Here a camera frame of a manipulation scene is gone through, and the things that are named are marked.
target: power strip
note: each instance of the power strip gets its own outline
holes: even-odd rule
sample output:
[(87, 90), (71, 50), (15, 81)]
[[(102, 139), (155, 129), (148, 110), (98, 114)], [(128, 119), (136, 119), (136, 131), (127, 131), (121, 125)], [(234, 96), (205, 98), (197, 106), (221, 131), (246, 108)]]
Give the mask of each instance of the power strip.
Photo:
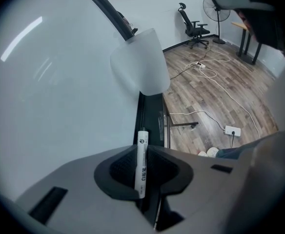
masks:
[(198, 67), (198, 68), (205, 68), (205, 65), (204, 64), (202, 64), (201, 62), (199, 62), (199, 64), (198, 64), (198, 62), (196, 61), (196, 62), (194, 62), (194, 64), (196, 64), (196, 66)]
[(241, 136), (241, 129), (240, 128), (238, 128), (238, 127), (231, 127), (231, 126), (225, 126), (224, 133), (226, 135), (233, 136), (232, 132), (235, 132), (235, 137), (240, 137)]

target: office chair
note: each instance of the office chair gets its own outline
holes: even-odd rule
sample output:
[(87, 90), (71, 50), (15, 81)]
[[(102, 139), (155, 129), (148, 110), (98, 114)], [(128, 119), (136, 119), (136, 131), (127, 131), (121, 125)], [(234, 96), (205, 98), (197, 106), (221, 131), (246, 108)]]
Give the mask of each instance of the office chair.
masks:
[(207, 48), (209, 41), (207, 40), (202, 40), (200, 39), (202, 37), (202, 35), (206, 35), (209, 34), (210, 31), (206, 30), (203, 28), (203, 26), (206, 26), (207, 24), (198, 24), (198, 26), (200, 26), (200, 28), (196, 28), (196, 23), (199, 21), (192, 21), (190, 22), (186, 12), (184, 11), (184, 9), (186, 8), (186, 5), (182, 2), (180, 2), (180, 8), (178, 9), (179, 13), (182, 15), (183, 19), (184, 19), (184, 24), (186, 25), (186, 30), (185, 33), (189, 36), (192, 37), (192, 40), (190, 40), (189, 42), (187, 42), (187, 44), (189, 44), (190, 42), (193, 42), (193, 44), (190, 46), (190, 48), (193, 48), (193, 45), (195, 45), (196, 43), (201, 43), (203, 44), (205, 47), (205, 49)]

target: desk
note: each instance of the desk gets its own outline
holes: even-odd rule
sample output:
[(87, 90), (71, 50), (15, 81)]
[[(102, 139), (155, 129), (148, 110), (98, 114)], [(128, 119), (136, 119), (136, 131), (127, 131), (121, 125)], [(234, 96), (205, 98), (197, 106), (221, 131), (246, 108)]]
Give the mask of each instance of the desk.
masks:
[(245, 34), (246, 34), (246, 31), (248, 30), (248, 28), (243, 24), (243, 23), (239, 23), (239, 22), (231, 22), (233, 25), (239, 27), (239, 28), (242, 28), (242, 39), (241, 39), (241, 44), (240, 44), (240, 49), (239, 51), (236, 53), (236, 55), (243, 61), (245, 61), (246, 63), (248, 64), (251, 64), (251, 65), (254, 65), (255, 62), (256, 62), (256, 59), (258, 58), (259, 56), (259, 52), (260, 52), (260, 49), (261, 49), (261, 46), (262, 44), (259, 43), (258, 45), (258, 48), (256, 49), (256, 52), (255, 52), (255, 56), (252, 60), (252, 58), (250, 56), (247, 55), (248, 53), (248, 48), (249, 48), (249, 44), (250, 44), (250, 40), (251, 40), (251, 35), (250, 35), (250, 32), (248, 33), (248, 39), (246, 41), (246, 46), (245, 46), (245, 50), (244, 50), (244, 54), (242, 54), (242, 51), (243, 51), (243, 48), (244, 48), (244, 39), (245, 39)]

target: wooden floor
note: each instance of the wooden floor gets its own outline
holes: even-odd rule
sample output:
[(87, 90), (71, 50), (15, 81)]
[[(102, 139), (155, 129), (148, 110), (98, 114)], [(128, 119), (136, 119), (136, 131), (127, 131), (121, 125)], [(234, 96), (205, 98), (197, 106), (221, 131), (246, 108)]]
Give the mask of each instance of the wooden floor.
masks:
[[(274, 81), (274, 77), (259, 62), (252, 66), (237, 58), (235, 48), (229, 45), (213, 44), (213, 50), (228, 55), (229, 62), (205, 61), (206, 68), (217, 73), (214, 77), (231, 96), (245, 107), (255, 120), (261, 137), (277, 131), (277, 125), (264, 102), (264, 93)], [(203, 45), (176, 47), (165, 52), (170, 77), (176, 76), (184, 67), (198, 61), (208, 50)], [(226, 60), (223, 55), (209, 51), (205, 59)], [(199, 71), (189, 69), (194, 75)], [(208, 111), (221, 125), (239, 127), (241, 137), (235, 137), (233, 147), (239, 147), (258, 139), (258, 134), (250, 116), (237, 105), (219, 86), (207, 78), (192, 77), (183, 72), (171, 80), (170, 88), (163, 94), (170, 113), (190, 113), (197, 110)], [(171, 115), (173, 123), (198, 121), (194, 129), (190, 126), (171, 127), (171, 148), (186, 153), (197, 154), (210, 147), (230, 148), (232, 137), (225, 135), (216, 122), (205, 113), (188, 116)]]

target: desk leg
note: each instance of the desk leg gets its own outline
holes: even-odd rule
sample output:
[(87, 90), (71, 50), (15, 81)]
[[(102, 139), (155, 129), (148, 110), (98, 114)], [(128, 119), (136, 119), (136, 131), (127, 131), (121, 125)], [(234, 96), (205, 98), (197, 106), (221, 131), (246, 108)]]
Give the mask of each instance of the desk leg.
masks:
[(244, 30), (242, 31), (241, 44), (240, 44), (240, 49), (239, 49), (239, 53), (238, 53), (238, 56), (239, 56), (239, 57), (241, 56), (242, 50), (243, 50), (243, 48), (244, 48), (245, 33), (246, 33), (246, 30), (244, 29)]
[(248, 33), (248, 40), (246, 41), (246, 46), (244, 50), (244, 54), (246, 55), (248, 53), (249, 45), (250, 45), (251, 35)]
[(261, 46), (262, 46), (262, 44), (261, 44), (261, 43), (259, 43), (258, 48), (256, 49), (256, 52), (255, 52), (254, 59), (253, 59), (253, 61), (252, 61), (252, 64), (253, 64), (253, 65), (255, 64), (256, 59), (257, 59), (257, 58), (258, 58), (258, 56), (259, 56), (259, 52), (260, 52), (260, 50), (261, 50)]

